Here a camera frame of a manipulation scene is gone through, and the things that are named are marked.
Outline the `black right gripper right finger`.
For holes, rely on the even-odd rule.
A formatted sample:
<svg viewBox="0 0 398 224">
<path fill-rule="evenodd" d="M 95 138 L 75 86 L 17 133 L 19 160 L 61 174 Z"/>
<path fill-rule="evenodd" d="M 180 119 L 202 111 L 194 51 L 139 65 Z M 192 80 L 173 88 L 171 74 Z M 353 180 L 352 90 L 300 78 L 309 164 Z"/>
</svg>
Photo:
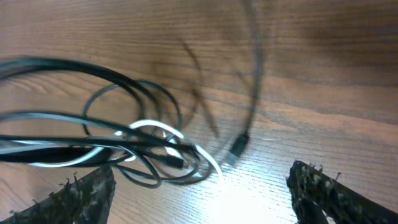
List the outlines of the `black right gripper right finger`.
<svg viewBox="0 0 398 224">
<path fill-rule="evenodd" d="M 294 161 L 286 179 L 299 223 L 393 224 L 397 213 L 363 197 L 314 166 Z"/>
</svg>

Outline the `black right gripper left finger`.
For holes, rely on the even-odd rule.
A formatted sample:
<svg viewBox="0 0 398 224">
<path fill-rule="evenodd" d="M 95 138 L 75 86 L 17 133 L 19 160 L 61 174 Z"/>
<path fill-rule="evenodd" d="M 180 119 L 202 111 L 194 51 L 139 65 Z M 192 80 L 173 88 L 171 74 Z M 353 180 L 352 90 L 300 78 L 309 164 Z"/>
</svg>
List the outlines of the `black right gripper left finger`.
<svg viewBox="0 0 398 224">
<path fill-rule="evenodd" d="M 111 167 L 99 167 L 74 180 L 43 201 L 12 211 L 1 224 L 106 224 L 116 189 Z"/>
</svg>

